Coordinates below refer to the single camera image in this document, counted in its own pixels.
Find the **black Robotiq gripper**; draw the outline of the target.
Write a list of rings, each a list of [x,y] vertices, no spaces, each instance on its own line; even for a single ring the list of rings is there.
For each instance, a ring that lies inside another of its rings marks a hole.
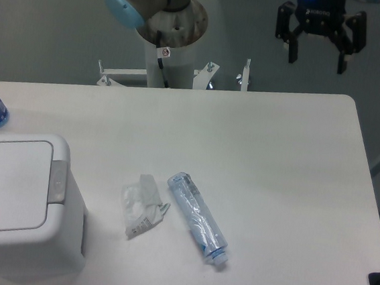
[[[366,46],[367,13],[346,15],[345,3],[346,0],[297,0],[297,7],[290,1],[279,6],[275,37],[288,45],[289,63],[298,59],[298,36],[305,32],[334,42],[339,50],[337,74],[346,70],[346,56],[359,53]],[[293,14],[298,26],[292,31]]]

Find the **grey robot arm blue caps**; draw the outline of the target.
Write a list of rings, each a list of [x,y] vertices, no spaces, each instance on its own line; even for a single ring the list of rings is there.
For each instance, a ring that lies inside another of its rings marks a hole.
[[[327,37],[339,52],[337,73],[346,56],[367,45],[367,14],[348,15],[346,0],[297,0],[279,6],[275,36],[289,47],[288,60],[298,57],[298,36],[305,32]],[[206,10],[196,0],[105,0],[117,21],[138,31],[157,47],[183,48],[201,38],[208,25]]]

